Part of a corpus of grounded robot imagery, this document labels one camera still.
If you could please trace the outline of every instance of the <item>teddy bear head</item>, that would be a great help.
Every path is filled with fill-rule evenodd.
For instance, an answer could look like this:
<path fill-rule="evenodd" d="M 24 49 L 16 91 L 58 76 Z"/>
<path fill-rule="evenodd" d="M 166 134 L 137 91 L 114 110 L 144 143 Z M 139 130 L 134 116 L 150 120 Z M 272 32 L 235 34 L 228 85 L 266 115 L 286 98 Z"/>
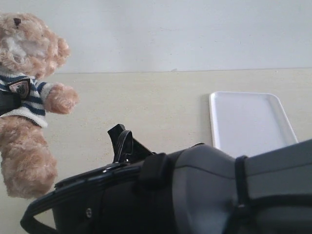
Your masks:
<path fill-rule="evenodd" d="M 29 13 L 0 13 L 0 66 L 36 79 L 65 64 L 68 44 L 38 17 Z"/>

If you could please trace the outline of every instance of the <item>striped shirt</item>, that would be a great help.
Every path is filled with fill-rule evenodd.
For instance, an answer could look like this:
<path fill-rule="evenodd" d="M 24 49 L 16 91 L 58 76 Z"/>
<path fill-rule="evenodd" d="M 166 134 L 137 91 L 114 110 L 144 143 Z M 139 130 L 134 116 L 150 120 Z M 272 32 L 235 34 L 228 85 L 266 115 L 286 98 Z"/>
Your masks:
<path fill-rule="evenodd" d="M 0 117 L 23 116 L 42 128 L 47 127 L 44 102 L 52 87 L 53 84 L 37 81 L 34 77 L 0 70 L 0 90 L 18 93 L 21 97 L 19 108 Z"/>

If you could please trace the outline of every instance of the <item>teddy bear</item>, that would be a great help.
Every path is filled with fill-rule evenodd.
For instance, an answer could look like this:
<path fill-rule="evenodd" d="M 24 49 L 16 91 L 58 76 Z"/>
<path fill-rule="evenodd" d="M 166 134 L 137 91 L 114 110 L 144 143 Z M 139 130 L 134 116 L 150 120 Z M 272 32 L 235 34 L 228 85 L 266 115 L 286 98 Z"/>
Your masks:
<path fill-rule="evenodd" d="M 1 172 L 9 197 L 43 196 L 58 175 L 42 132 L 45 116 L 71 113 L 79 98 L 72 87 L 42 79 L 69 55 L 65 39 L 35 15 L 0 13 L 0 94 L 20 99 L 18 107 L 0 113 Z"/>

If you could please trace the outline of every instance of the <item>plastic tray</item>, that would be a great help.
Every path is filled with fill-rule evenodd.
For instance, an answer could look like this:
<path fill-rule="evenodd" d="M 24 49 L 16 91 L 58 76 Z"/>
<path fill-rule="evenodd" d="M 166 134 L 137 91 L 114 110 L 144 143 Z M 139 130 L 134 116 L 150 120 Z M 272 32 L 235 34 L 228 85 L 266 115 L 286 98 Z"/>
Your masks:
<path fill-rule="evenodd" d="M 275 95 L 215 92 L 209 101 L 213 146 L 232 157 L 255 156 L 298 142 Z"/>

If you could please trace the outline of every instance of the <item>badge patch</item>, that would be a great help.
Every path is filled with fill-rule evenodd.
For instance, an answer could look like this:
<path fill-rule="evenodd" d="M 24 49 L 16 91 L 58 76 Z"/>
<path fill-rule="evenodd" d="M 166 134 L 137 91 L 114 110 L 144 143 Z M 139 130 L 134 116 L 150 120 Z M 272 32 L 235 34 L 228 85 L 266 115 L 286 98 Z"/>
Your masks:
<path fill-rule="evenodd" d="M 20 95 L 21 99 L 27 99 L 30 93 L 30 79 L 22 79 L 9 85 L 12 93 Z"/>

